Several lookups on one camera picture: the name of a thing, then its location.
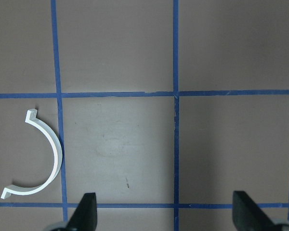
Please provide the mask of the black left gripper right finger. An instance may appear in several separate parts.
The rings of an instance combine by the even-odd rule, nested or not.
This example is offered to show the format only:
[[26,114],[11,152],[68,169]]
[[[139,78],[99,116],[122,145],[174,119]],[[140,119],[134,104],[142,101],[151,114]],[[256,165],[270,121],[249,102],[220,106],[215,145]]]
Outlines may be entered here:
[[275,225],[245,191],[233,192],[232,221],[237,231],[267,231]]

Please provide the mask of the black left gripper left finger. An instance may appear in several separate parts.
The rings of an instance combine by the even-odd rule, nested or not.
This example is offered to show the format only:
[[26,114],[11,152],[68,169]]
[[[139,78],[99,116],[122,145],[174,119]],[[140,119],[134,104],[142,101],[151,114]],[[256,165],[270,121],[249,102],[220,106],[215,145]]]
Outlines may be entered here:
[[65,231],[95,231],[97,227],[96,193],[85,193]]

